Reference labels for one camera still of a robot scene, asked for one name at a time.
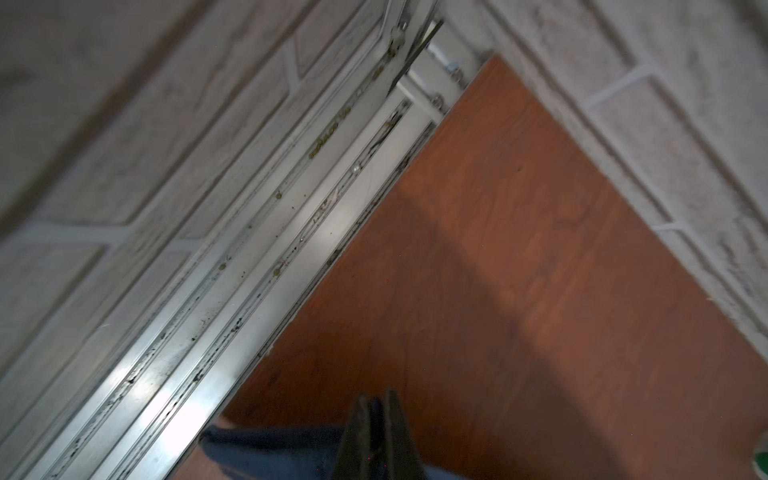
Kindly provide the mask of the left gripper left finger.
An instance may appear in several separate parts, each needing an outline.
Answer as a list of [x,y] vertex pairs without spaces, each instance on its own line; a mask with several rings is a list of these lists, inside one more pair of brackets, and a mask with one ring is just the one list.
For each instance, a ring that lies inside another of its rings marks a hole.
[[331,478],[333,480],[365,480],[370,478],[371,408],[367,397],[353,404],[337,451]]

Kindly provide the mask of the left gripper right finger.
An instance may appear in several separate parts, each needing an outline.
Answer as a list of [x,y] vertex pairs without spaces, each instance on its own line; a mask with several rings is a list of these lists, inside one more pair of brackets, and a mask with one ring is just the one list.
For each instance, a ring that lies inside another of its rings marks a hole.
[[381,479],[424,479],[425,468],[410,432],[407,416],[394,390],[381,399]]

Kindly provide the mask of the blue denim trousers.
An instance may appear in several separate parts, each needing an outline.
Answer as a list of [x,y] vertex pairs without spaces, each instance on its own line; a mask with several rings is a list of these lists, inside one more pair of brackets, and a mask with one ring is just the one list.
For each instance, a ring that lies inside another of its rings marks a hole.
[[340,425],[210,427],[200,446],[232,479],[330,479],[344,433]]

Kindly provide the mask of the white tape roll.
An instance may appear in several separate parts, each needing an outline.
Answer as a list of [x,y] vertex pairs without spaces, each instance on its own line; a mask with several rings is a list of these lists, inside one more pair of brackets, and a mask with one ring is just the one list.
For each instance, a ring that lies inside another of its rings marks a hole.
[[768,480],[768,431],[757,438],[751,457],[752,469],[760,480]]

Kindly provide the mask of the aluminium rail frame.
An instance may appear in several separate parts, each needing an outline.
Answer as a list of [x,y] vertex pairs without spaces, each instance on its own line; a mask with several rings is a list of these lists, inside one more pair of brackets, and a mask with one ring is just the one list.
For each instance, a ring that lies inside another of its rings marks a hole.
[[1,475],[128,478],[202,423],[438,1],[1,5]]

